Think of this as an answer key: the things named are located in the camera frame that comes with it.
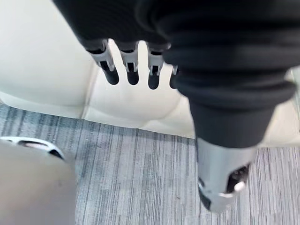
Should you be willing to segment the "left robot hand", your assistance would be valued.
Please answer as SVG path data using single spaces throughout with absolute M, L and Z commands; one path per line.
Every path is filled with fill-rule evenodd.
M 56 0 L 81 45 L 144 40 L 179 69 L 189 100 L 204 207 L 223 211 L 245 187 L 275 108 L 296 84 L 300 63 L 297 0 Z

